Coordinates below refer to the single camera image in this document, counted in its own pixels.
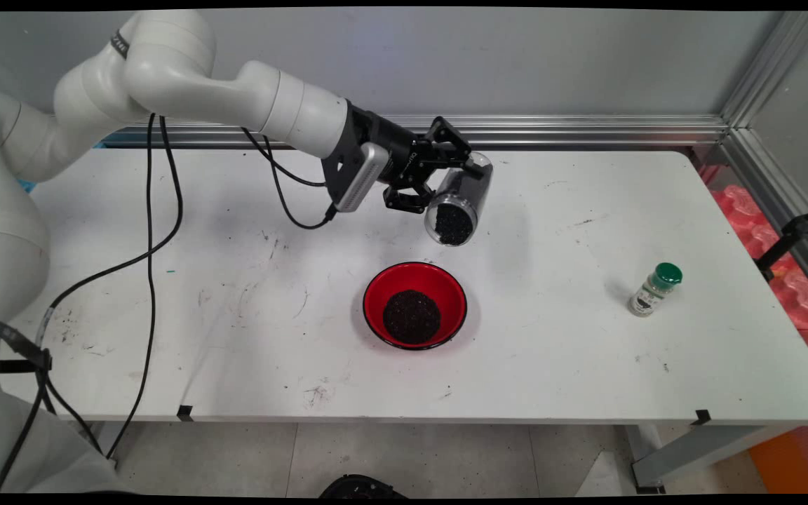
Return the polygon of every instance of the table leg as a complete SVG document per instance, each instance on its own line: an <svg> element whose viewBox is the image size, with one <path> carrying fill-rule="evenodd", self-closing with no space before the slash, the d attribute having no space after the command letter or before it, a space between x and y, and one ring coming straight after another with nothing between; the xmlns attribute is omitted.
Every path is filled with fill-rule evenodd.
<svg viewBox="0 0 808 505"><path fill-rule="evenodd" d="M633 439L632 428L639 431L639 427L626 427L628 440ZM635 481L639 487L659 487L663 481L686 472L698 470L709 464L714 464L727 457L734 456L740 451L747 450L754 445L775 438L778 435L791 431L793 426L709 426L703 425L692 429L673 442L654 450L632 464L635 472ZM635 434L635 445L644 438Z"/></svg>

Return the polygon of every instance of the black cable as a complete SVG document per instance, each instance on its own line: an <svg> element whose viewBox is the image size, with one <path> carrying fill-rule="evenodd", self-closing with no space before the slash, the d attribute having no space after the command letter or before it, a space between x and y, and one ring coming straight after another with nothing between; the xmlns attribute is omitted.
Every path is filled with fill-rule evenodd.
<svg viewBox="0 0 808 505"><path fill-rule="evenodd" d="M315 230L319 227L322 227L324 224L327 224L331 221L336 215L336 206L330 203L330 207L326 210L326 215L323 217L323 221L320 221L318 224L301 224L292 217L292 213L289 212L288 205L285 204L285 197L283 197L283 190L279 187L279 176L276 175L276 161L273 160L273 149L270 148L270 141L264 137L264 146L267 146L267 154L265 154L267 160L270 162L270 167L273 169L273 182L276 183L276 193L279 195L279 203L283 205L283 210L285 214L288 215L289 220L292 223L295 223L296 227L304 228L305 230Z"/></svg>
<svg viewBox="0 0 808 505"><path fill-rule="evenodd" d="M43 378L48 376L48 371L43 370L42 372ZM20 448L23 447L23 442L27 439L27 434L29 433L29 429L33 425L33 419L36 419L36 413L39 412L39 403L42 403L42 396L45 393L45 387L39 387L36 390L36 399L33 400L33 405L29 407L29 414L27 415L27 421L23 422L23 428L20 429L20 434L17 437L17 440L14 441L14 445L12 446L11 453L8 454L8 458L6 459L6 463L2 466L2 471L0 472L0 491L2 491L2 485L6 482L6 477L8 477L8 473L11 472L11 468L14 465L14 460L17 459L17 455L20 452Z"/></svg>
<svg viewBox="0 0 808 505"><path fill-rule="evenodd" d="M102 454L102 448L99 447L99 441L95 439L95 435L93 435L92 429L89 429L89 425L86 424L86 421L84 421L83 418L81 418L80 415L76 413L76 410L74 410L70 405L68 405L67 402L65 402L64 398L61 397L61 394L59 394L58 390L55 389L55 385L52 384L51 377L47 375L45 376L44 380L45 385L48 387L48 390L51 391L52 396L55 396L55 400L58 400L58 403L61 403L61 406L64 407L65 410L70 412L70 415L74 417L74 421L80 423L80 428L83 429L83 433L85 433L86 437L89 438L89 443L92 444L93 447L95 447L95 450L98 451L99 454Z"/></svg>
<svg viewBox="0 0 808 505"><path fill-rule="evenodd" d="M173 184L176 186L177 190L177 202L180 202L179 209L180 213L177 214L177 224L174 227L174 230L179 229L180 221L182 221L182 195L180 194L180 180L177 179L177 167L176 164L173 162L173 151L170 150L170 140L167 138L167 124L164 122L164 117L161 116L161 137L163 137L164 141L164 151L167 153L167 161L170 163L170 172L173 174ZM148 249L151 250L152 248L152 127L149 123L148 127L148 177L147 181L145 181L145 211L147 211L147 218L148 218ZM123 438L124 432L126 431L126 427L129 426L129 423L133 419L133 415L135 415L135 410L139 407L139 402L142 400L142 393L145 390L145 380L148 378L148 365L152 359L152 344L154 344L154 278L152 277L152 256L148 255L148 290L151 292L151 325L148 329L148 349L145 351L145 366L142 370L142 381L139 384L139 394L135 397L135 402L133 403L133 409L129 412L129 415L126 416L126 421L124 425L121 427L121 431L118 433L118 438L114 439L114 443L112 444L112 448L108 451L108 458L112 457L114 451L118 448L118 444L121 443L121 438Z"/></svg>
<svg viewBox="0 0 808 505"><path fill-rule="evenodd" d="M148 121L149 132L151 132L153 122L154 122L154 114L151 115ZM42 338L43 336L45 336L46 327L48 326L48 320L51 319L52 314L55 313L55 308L58 307L58 304L60 304L61 301L64 301L64 299L67 298L68 295L70 295L74 291L79 290L79 288L82 288L84 285L89 284L92 281L95 281L95 279L99 279L108 275L109 273L119 271L119 269L125 269L130 265L134 265L135 263L143 261L145 258L148 258L148 256L154 255L154 253L156 253L157 250L165 246L167 242L170 242L170 240L173 239L173 236L177 234L177 231L180 230L180 222L182 221L182 192L180 192L180 180L177 179L176 165L173 163L173 153L170 152L170 145L167 141L167 130L166 126L164 125L163 117L161 117L161 135L163 136L164 147L166 147L167 150L167 160L170 162L170 171L173 173L173 186L174 189L176 189L177 193L177 221L176 224L174 224L173 230L170 230L170 233L167 234L165 239L161 240L161 242L155 245L154 248L148 249L148 251L145 252L143 255L139 255L127 262L121 263L120 265L116 265L109 269L103 269L103 271L100 271L99 273L90 275L89 277L84 278L82 281L77 282L77 284L71 285L70 288L65 290L60 295L58 295L58 297L55 298L55 301L53 301L52 304L48 306L48 310L46 311L45 316L43 316L42 322L39 323L39 330L38 332L36 332L36 345L42 346Z"/></svg>
<svg viewBox="0 0 808 505"><path fill-rule="evenodd" d="M245 133L245 137L248 137L248 140L251 141L251 144L254 144L254 147L257 147L257 150L260 151L261 156L263 156L263 157L265 157L265 158L267 158L269 160L272 160L272 163L276 164L276 168L278 168L280 170L280 172L285 173L285 175L288 175L293 181L301 182L305 186L311 186L311 188L324 188L324 187L326 187L326 182L305 181L304 179L302 179L301 177L298 177L294 173L289 172L289 170L286 170L285 167L283 167L281 164L279 164L275 160L273 160L273 154L272 153L270 154L270 156L267 156L267 153L265 153L264 150L260 147L260 144L257 143L257 140L254 140L254 137L251 135L251 132L248 131L247 128L241 127L241 130ZM264 137L264 142L267 143L267 144L269 143L266 136Z"/></svg>
<svg viewBox="0 0 808 505"><path fill-rule="evenodd" d="M51 415L55 413L55 406L52 405L51 398L48 397L48 391L46 390L46 378L42 376L41 370L36 370L33 375L36 376L36 387L42 389L42 403L46 406L46 410Z"/></svg>

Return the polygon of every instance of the gray wall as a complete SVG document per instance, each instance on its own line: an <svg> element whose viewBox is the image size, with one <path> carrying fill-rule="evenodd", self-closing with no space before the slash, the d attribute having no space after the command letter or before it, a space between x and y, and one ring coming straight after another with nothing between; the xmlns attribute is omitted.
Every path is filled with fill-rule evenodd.
<svg viewBox="0 0 808 505"><path fill-rule="evenodd" d="M808 198L808 49L751 124Z"/></svg>
<svg viewBox="0 0 808 505"><path fill-rule="evenodd" d="M212 9L214 75L262 60L386 114L718 113L779 13L510 7ZM0 90L55 83L128 11L0 13Z"/></svg>

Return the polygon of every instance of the black rim of bowl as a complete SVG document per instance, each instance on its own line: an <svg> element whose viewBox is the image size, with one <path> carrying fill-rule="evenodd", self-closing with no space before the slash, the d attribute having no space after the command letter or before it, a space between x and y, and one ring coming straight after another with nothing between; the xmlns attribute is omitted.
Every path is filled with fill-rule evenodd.
<svg viewBox="0 0 808 505"><path fill-rule="evenodd" d="M370 287L373 284L373 282L376 281L376 278L381 276L382 273L384 273L385 271L388 271L388 269L393 269L393 268L398 267L400 265L411 265L411 264L429 265L432 268L440 269L440 271L445 272L446 274L448 274L453 279L454 284L457 285L457 288L458 288L459 291L461 291L461 295L463 297L463 317L461 318L461 320L459 320L459 324L457 324L457 327L453 330L453 332L451 332L451 335L448 335L447 337L445 337L443 339L440 339L440 341L438 341L436 343L433 343L432 345L422 345L422 346L419 346L419 347L408 347L408 346L400 345L400 344L395 343L395 342L391 342L388 339L386 339L384 336L382 336L381 333L379 333L375 328L373 328L372 324L370 324L370 320L368 319L368 317L366 317L366 293L369 292ZM363 290L363 303L361 304L361 307L362 307L361 310L363 311L363 320L366 321L366 325L370 327L370 330L371 330L372 334L376 335L376 337L378 337L381 341L387 343L388 345L391 345L392 347L397 347L398 349L404 349L404 351L426 351L426 349L432 349L434 347L438 347L438 346L442 345L443 343L450 341L450 339L455 338L455 335L457 335L459 330L461 330L461 328L463 327L463 323L466 322L466 314L467 314L467 311L469 310L469 304L467 303L467 300L466 300L466 291L463 290L463 287L462 287L461 283L459 283L457 278L455 276L451 275L451 272L446 271L446 269L443 269L442 267L440 267L438 265L433 265L432 263L426 263L426 262L401 262L401 263L396 263L395 265L391 265L391 267L387 267L385 269L382 269L382 271L380 271L379 273L377 273L376 275L374 275L372 277L370 283L366 285L366 290Z"/></svg>

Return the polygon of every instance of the transparent jar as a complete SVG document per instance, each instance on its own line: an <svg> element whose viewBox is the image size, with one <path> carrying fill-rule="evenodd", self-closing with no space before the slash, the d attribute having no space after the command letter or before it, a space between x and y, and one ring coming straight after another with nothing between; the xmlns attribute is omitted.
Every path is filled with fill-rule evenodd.
<svg viewBox="0 0 808 505"><path fill-rule="evenodd" d="M470 162L467 169L448 169L426 208L426 232L442 245L465 244L478 227L494 167L481 153L470 153Z"/></svg>
<svg viewBox="0 0 808 505"><path fill-rule="evenodd" d="M641 288L628 301L628 310L638 317L654 313L667 295L682 283L682 271L671 263L660 263L654 273L647 276Z"/></svg>

